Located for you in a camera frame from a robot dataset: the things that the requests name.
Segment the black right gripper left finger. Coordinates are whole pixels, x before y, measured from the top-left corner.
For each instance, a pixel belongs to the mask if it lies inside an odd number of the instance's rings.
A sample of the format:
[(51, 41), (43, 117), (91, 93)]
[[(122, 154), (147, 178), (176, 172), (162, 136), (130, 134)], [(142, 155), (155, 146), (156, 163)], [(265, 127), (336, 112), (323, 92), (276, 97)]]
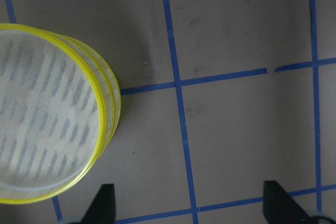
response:
[(103, 184), (98, 190), (81, 223), (113, 224), (116, 220), (114, 184)]

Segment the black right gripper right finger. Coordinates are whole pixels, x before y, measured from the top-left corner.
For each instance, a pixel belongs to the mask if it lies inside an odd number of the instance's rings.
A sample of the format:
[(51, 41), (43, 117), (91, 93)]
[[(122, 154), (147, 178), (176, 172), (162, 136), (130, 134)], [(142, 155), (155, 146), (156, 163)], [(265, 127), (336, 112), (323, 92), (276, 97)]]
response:
[(263, 215), (269, 224), (309, 223), (309, 215), (275, 180), (263, 183)]

